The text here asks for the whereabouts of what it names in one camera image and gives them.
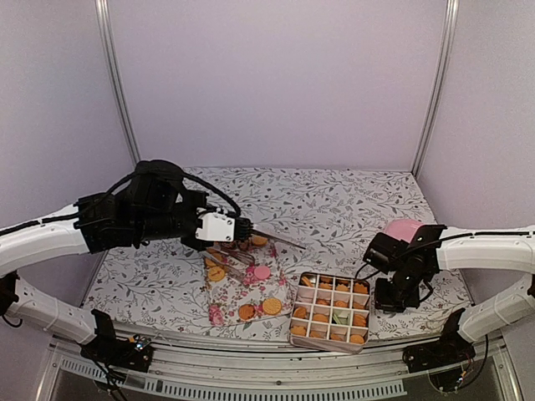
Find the floral cookie tray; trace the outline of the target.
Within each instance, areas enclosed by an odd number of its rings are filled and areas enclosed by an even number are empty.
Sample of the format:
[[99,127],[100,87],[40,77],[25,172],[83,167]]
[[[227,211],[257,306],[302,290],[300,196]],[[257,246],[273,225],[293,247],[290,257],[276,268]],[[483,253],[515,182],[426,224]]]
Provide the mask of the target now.
[[[256,265],[246,270],[246,278],[242,282],[235,281],[227,274],[223,280],[211,282],[207,278],[208,269],[217,265],[204,258],[208,318],[212,326],[234,326],[291,312],[291,289],[279,266],[277,248],[272,241],[268,240],[266,246],[253,246],[250,241],[240,246],[236,243],[214,246],[245,251],[256,259]],[[266,280],[258,280],[254,276],[256,266],[268,266],[271,276]]]

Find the metal divided cookie tin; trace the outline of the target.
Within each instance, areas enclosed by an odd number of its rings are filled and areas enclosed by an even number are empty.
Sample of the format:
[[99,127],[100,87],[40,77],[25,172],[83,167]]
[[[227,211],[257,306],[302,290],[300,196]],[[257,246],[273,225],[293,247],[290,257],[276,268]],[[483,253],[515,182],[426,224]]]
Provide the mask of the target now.
[[[357,354],[368,342],[370,284],[366,280],[305,272],[299,278],[289,342],[313,350]],[[333,324],[334,314],[349,325]]]

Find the metal tin lid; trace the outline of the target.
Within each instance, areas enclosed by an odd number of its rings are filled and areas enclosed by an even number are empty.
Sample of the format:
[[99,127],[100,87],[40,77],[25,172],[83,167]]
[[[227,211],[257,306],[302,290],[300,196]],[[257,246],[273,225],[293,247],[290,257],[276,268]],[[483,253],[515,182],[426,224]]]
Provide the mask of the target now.
[[297,243],[295,240],[288,239],[287,237],[283,237],[283,236],[281,236],[279,234],[270,233],[267,230],[260,229],[257,226],[254,226],[252,228],[252,234],[255,235],[255,236],[261,236],[261,237],[267,238],[267,239],[275,241],[275,242],[280,242],[280,243],[283,243],[283,244],[285,244],[287,246],[292,246],[292,247],[298,248],[300,250],[305,250],[306,249],[306,246],[304,246],[304,245],[302,245],[300,243]]

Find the metal serving tongs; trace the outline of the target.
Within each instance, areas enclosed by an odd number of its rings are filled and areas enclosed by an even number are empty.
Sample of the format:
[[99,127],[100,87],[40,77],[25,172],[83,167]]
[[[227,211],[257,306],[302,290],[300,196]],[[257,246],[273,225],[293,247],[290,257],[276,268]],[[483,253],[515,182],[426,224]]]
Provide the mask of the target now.
[[227,275],[237,282],[242,282],[246,278],[246,270],[256,265],[256,259],[252,255],[239,249],[213,246],[202,251],[201,255],[206,261],[209,260],[213,264],[222,266]]

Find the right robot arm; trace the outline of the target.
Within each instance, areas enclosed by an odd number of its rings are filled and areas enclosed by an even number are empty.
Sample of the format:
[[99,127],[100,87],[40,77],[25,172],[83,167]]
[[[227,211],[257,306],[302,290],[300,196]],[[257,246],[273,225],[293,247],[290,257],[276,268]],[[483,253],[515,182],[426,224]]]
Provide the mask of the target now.
[[421,225],[408,241],[384,232],[369,244],[364,262],[390,274],[374,285],[375,306],[384,312],[418,308],[439,272],[463,269],[516,271],[522,278],[486,301],[462,307],[446,319],[438,340],[405,348],[410,372],[460,363],[475,357],[474,343],[490,332],[534,312],[534,228],[468,230],[444,225]]

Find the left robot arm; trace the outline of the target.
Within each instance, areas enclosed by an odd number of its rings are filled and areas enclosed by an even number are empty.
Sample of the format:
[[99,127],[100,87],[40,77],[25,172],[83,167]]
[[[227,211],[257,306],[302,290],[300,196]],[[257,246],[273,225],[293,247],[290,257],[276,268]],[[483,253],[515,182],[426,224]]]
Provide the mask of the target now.
[[237,203],[214,185],[169,161],[141,161],[106,192],[1,231],[1,315],[68,338],[98,363],[149,360],[150,351],[117,337],[107,313],[61,302],[29,285],[18,269],[165,239],[204,251],[216,242],[245,241],[252,233]]

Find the round tan cookie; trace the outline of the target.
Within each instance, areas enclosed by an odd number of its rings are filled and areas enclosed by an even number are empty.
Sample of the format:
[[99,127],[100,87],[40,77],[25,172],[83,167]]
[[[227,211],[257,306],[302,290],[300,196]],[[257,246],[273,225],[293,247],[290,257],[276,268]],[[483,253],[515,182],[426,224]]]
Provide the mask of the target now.
[[250,242],[253,246],[266,246],[268,239],[262,236],[252,236]]

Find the red mark round cookie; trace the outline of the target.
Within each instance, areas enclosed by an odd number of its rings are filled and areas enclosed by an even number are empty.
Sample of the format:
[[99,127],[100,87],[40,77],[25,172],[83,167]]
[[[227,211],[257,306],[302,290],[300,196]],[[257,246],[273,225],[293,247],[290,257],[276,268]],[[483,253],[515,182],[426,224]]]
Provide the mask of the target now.
[[219,282],[226,277],[226,271],[223,267],[213,266],[208,269],[207,278],[211,282]]

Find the pink plate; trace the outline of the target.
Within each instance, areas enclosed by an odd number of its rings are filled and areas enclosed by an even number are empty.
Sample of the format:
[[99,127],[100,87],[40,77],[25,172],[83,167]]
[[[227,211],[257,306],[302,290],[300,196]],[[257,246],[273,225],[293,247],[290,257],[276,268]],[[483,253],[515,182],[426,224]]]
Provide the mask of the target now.
[[398,241],[405,241],[410,243],[418,231],[418,229],[423,226],[424,223],[412,219],[396,219],[391,221],[383,230],[383,232],[392,238],[395,238]]

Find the floral tablecloth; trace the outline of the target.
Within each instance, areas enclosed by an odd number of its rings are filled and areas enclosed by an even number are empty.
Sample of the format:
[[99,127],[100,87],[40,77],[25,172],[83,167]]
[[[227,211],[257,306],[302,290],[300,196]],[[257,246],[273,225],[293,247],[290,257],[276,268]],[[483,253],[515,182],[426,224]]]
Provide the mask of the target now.
[[[396,219],[434,223],[411,174],[362,170],[195,168],[223,190],[242,214],[268,231],[301,244],[278,245],[283,284],[296,287],[303,272],[367,277],[363,253]],[[110,251],[85,298],[87,309],[108,313],[134,331],[171,332],[282,342],[286,316],[223,327],[211,305],[201,256],[178,241]]]

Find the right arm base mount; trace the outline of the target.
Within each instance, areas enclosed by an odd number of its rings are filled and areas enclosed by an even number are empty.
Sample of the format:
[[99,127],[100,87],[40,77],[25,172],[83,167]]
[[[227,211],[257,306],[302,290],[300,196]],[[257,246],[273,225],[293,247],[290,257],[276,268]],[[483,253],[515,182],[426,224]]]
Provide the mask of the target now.
[[451,370],[428,374],[428,379],[436,390],[452,393],[459,390],[465,382],[475,356],[474,347],[455,335],[409,346],[404,349],[402,360],[410,373],[430,372],[454,365]]

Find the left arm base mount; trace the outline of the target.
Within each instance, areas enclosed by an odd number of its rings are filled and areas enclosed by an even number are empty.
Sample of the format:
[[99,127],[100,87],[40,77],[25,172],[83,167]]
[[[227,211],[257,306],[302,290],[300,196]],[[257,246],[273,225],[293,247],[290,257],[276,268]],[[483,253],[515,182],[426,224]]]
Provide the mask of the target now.
[[80,355],[106,367],[117,367],[147,373],[154,348],[151,339],[135,334],[127,339],[99,334],[90,343],[81,345]]

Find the left aluminium frame post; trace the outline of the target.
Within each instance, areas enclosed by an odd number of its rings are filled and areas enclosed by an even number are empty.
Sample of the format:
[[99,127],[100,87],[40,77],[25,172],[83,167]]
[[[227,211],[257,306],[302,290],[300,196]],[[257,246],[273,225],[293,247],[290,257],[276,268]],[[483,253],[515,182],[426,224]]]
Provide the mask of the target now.
[[132,165],[136,165],[141,160],[141,155],[131,122],[125,91],[120,76],[119,60],[115,50],[115,41],[110,18],[110,5],[106,0],[96,0],[94,4],[97,23],[99,25],[99,35],[104,52],[104,59],[110,77],[110,85],[119,115],[121,129],[125,138],[126,149],[130,156]]

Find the aluminium frame post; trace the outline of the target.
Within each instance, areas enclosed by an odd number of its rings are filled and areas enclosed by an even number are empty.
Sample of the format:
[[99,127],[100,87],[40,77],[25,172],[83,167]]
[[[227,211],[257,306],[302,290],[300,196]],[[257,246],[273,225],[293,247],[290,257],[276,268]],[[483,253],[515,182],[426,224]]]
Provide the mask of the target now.
[[431,96],[425,112],[424,123],[420,133],[420,139],[415,152],[415,157],[411,166],[411,174],[416,180],[419,179],[424,167],[425,158],[431,143],[436,118],[439,112],[441,96],[446,82],[446,76],[451,60],[452,48],[455,41],[456,23],[459,13],[459,0],[447,0],[443,21],[440,48]]
[[115,50],[115,41],[110,18],[110,5],[106,0],[96,0],[94,4],[97,23],[99,25],[99,35],[104,52],[104,59],[110,77],[110,85],[119,115],[121,129],[125,138],[126,149],[130,156],[132,165],[136,165],[141,160],[141,155],[131,122],[125,91],[120,76],[119,60]]

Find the right aluminium frame post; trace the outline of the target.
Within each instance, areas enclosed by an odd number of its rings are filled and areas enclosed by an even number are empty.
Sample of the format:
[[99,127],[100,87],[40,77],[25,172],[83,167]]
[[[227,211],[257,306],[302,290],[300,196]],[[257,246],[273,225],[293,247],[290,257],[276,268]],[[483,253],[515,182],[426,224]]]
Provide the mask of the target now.
[[415,157],[411,166],[411,174],[416,180],[419,179],[424,167],[425,158],[431,143],[436,118],[439,112],[441,96],[446,82],[446,76],[451,60],[452,48],[455,41],[456,23],[459,13],[459,0],[447,0],[443,21],[440,48],[431,96],[425,112],[424,123],[420,133],[420,139],[415,152]]

